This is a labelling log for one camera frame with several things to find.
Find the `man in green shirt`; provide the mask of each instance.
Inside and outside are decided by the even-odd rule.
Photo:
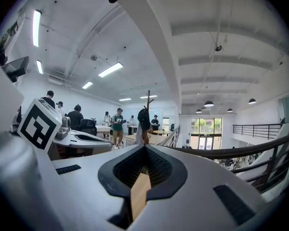
[[[125,123],[122,116],[122,109],[117,109],[117,114],[112,117],[112,130],[114,132],[114,144],[115,149],[120,149],[121,141],[123,139],[123,127],[122,124]]]

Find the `window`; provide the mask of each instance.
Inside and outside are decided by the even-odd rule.
[[[164,131],[169,131],[169,118],[165,117],[163,118],[163,126],[162,129]]]
[[[216,150],[221,148],[221,118],[192,118],[191,130],[190,145],[193,149]]]

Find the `black office chair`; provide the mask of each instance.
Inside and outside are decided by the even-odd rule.
[[[97,135],[97,129],[96,129],[95,125],[96,125],[95,120],[82,119],[80,121],[80,126],[79,126],[78,131],[89,133],[89,134],[96,136]]]

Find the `man in black shirt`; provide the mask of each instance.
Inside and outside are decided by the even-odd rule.
[[[44,99],[52,108],[56,109],[56,106],[54,105],[54,101],[52,101],[53,98],[53,91],[49,90],[47,92],[47,96],[43,97],[42,99]]]
[[[157,115],[154,116],[154,119],[151,121],[151,125],[152,125],[153,131],[158,130],[159,123],[158,123],[158,116]]]
[[[67,114],[67,117],[71,119],[71,129],[78,130],[80,126],[80,121],[83,119],[81,112],[81,106],[77,104],[74,111]]]

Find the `shorts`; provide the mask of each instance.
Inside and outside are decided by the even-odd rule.
[[[116,139],[117,137],[119,137],[119,139],[123,138],[123,130],[121,131],[114,131],[114,139]]]

